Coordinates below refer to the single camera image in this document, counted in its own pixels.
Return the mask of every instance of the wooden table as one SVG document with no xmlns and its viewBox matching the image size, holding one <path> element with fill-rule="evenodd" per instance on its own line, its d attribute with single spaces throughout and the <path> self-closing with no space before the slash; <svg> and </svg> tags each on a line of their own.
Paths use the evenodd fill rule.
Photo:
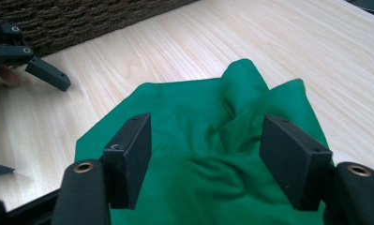
<svg viewBox="0 0 374 225">
<path fill-rule="evenodd" d="M 220 77 L 251 59 L 272 88 L 301 78 L 336 163 L 374 169 L 374 16 L 342 0 L 201 0 L 44 59 L 63 93 L 17 68 L 0 81 L 7 210 L 59 188 L 76 141 L 141 83 Z"/>
</svg>

